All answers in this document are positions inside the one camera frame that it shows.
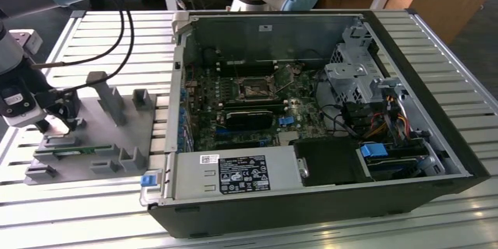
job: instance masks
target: blue clip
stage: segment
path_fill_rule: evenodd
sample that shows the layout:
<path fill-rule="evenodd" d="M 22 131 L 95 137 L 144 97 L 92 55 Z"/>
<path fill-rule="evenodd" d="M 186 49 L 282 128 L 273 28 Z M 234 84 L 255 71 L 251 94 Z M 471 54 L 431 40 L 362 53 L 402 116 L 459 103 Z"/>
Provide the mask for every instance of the blue clip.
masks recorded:
<path fill-rule="evenodd" d="M 140 178 L 142 187 L 154 187 L 158 185 L 158 176 L 155 175 L 143 175 Z"/>
<path fill-rule="evenodd" d="M 361 148 L 361 153 L 363 157 L 386 157 L 387 151 L 382 143 L 369 143 L 365 144 Z"/>
<path fill-rule="evenodd" d="M 279 125 L 290 125 L 294 123 L 294 117 L 279 118 Z"/>

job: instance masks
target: white table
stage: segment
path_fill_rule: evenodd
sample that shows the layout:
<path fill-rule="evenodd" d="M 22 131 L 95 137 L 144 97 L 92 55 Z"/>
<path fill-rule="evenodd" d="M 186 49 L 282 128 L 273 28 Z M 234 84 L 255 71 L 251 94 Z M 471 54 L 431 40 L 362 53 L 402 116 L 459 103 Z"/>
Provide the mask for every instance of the white table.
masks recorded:
<path fill-rule="evenodd" d="M 498 116 L 485 115 L 498 111 L 497 102 L 417 16 L 405 11 L 375 13 L 493 175 L 486 182 L 403 215 L 179 240 L 168 236 L 139 204 L 139 177 L 23 185 L 42 136 L 34 128 L 9 129 L 0 143 L 0 247 L 431 249 L 497 242 Z M 158 167 L 163 156 L 174 49 L 171 16 L 168 11 L 134 12 L 138 45 L 122 74 L 110 80 L 122 94 L 136 87 L 159 94 L 151 168 Z M 71 18 L 48 62 L 99 54 L 115 42 L 119 26 L 116 12 L 90 12 L 83 18 Z M 127 42 L 99 61 L 54 69 L 50 82 L 74 86 L 84 81 L 88 71 L 111 72 L 128 49 Z M 95 96 L 91 90 L 80 91 L 80 96 L 90 95 Z"/>

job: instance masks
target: warning label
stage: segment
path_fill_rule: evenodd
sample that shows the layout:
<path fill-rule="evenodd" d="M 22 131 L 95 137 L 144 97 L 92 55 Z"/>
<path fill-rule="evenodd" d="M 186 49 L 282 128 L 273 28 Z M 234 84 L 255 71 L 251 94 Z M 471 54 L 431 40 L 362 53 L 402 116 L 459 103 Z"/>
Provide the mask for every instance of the warning label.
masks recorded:
<path fill-rule="evenodd" d="M 218 160 L 219 191 L 223 195 L 270 190 L 265 156 L 231 157 Z"/>

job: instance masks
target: motherboard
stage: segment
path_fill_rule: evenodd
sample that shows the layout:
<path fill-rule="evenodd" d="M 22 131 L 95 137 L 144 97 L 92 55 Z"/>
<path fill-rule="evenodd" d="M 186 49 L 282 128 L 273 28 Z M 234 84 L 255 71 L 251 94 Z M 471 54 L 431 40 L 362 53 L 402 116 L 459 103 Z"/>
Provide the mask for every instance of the motherboard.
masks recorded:
<path fill-rule="evenodd" d="M 186 71 L 194 151 L 285 146 L 327 135 L 317 70 L 298 62 L 216 63 Z"/>

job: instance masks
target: black cover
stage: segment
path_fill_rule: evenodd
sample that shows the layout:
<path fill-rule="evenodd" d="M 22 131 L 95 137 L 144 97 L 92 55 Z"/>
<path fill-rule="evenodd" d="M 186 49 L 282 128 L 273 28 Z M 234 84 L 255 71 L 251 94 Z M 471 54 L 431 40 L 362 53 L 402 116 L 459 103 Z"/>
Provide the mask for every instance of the black cover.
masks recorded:
<path fill-rule="evenodd" d="M 370 182 L 357 155 L 358 144 L 346 138 L 311 138 L 294 142 L 295 155 L 303 158 L 310 176 L 305 186 Z"/>

